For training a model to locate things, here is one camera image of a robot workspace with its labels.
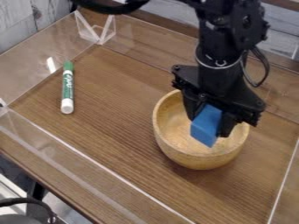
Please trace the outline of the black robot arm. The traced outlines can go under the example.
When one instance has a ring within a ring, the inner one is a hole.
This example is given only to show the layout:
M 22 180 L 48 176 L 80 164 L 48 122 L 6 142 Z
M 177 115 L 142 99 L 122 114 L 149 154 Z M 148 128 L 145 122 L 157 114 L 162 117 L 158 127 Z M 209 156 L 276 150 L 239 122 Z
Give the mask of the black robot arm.
M 216 136 L 228 137 L 235 126 L 257 125 L 265 103 L 252 91 L 264 82 L 247 71 L 248 54 L 259 58 L 264 73 L 269 64 L 257 44 L 267 39 L 269 23 L 260 0 L 176 0 L 198 19 L 194 66 L 172 66 L 172 86 L 181 91 L 186 116 L 194 120 L 205 106 L 219 109 Z

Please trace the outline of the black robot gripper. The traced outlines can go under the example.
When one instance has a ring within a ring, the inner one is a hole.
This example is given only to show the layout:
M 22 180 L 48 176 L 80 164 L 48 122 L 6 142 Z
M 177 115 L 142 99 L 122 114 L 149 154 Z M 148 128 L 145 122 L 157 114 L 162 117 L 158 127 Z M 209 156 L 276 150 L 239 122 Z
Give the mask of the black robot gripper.
M 205 66 L 172 66 L 172 86 L 181 91 L 182 106 L 192 121 L 205 103 L 223 111 L 216 131 L 228 137 L 235 126 L 244 122 L 256 126 L 265 103 L 249 89 L 240 66 L 211 69 Z

